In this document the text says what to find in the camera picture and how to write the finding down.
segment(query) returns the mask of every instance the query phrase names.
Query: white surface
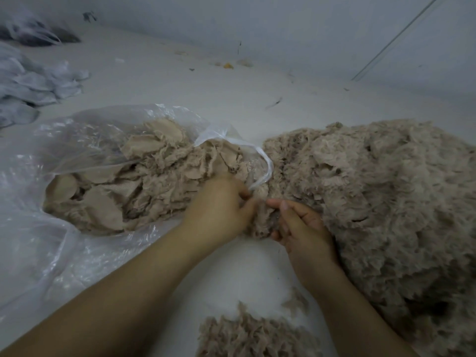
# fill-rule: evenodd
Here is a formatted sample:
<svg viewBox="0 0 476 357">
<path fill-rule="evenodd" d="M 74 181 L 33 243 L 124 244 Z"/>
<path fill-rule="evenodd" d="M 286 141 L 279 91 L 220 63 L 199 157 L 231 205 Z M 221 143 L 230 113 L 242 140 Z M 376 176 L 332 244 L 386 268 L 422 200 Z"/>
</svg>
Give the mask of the white surface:
<svg viewBox="0 0 476 357">
<path fill-rule="evenodd" d="M 476 99 L 476 0 L 446 0 L 363 80 Z"/>
<path fill-rule="evenodd" d="M 350 80 L 431 0 L 89 0 L 105 26 Z"/>
<path fill-rule="evenodd" d="M 92 77 L 84 82 L 84 94 L 43 108 L 34 125 L 7 128 L 4 137 L 28 133 L 43 120 L 85 108 L 155 102 L 188 107 L 211 121 L 231 122 L 245 139 L 255 143 L 303 126 L 322 128 L 336 121 L 357 125 L 395 118 L 434 120 L 438 126 L 475 141 L 474 105 L 466 108 L 360 83 L 292 78 L 287 71 L 259 63 L 247 68 L 236 65 L 236 57 L 114 29 L 87 27 L 81 36 L 82 44 L 23 48 L 44 63 L 68 59 L 75 69 L 89 69 Z M 188 55 L 176 55 L 178 50 Z M 215 61 L 229 61 L 235 69 L 209 64 Z M 281 103 L 265 110 L 279 97 Z M 236 240 L 201 263 L 181 284 L 154 355 L 192 356 L 199 324 L 209 315 L 233 315 L 238 300 L 261 316 L 282 314 L 279 306 L 291 286 L 298 282 L 282 248 L 272 241 Z M 296 323 L 321 337 L 326 357 L 335 356 L 318 307 L 314 302 L 311 306 L 310 315 Z M 0 348 L 53 308 L 47 306 L 31 319 L 0 330 Z"/>
</svg>

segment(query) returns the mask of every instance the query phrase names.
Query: table surface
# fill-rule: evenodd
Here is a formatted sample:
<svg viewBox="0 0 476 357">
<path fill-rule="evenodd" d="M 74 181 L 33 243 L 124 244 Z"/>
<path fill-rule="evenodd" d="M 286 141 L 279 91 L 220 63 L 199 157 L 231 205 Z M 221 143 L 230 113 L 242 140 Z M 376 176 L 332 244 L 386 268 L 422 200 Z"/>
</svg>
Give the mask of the table surface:
<svg viewBox="0 0 476 357">
<path fill-rule="evenodd" d="M 42 108 L 33 125 L 9 127 L 2 131 L 3 137 L 14 138 L 44 120 L 87 108 L 161 103 L 187 107 L 211 122 L 230 122 L 245 140 L 256 144 L 299 127 L 402 118 L 431 120 L 475 141 L 475 105 L 351 81 L 307 78 L 254 60 L 253 67 L 245 67 L 236 61 L 246 55 L 220 54 L 118 29 L 81 26 L 78 30 L 80 44 L 21 49 L 44 64 L 68 60 L 73 69 L 91 71 L 91 78 L 83 82 L 84 93 Z M 216 62 L 230 62 L 234 69 L 215 66 Z M 310 299 L 280 246 L 270 240 L 235 240 L 203 261 L 180 285 L 152 355 L 194 355 L 199 324 L 210 315 L 236 315 L 238 300 L 257 315 L 289 318 L 280 305 L 292 286 Z M 46 305 L 28 320 L 0 328 L 0 348 L 56 307 Z M 337 356 L 314 301 L 310 314 L 293 322 L 320 336 L 326 357 Z"/>
</svg>

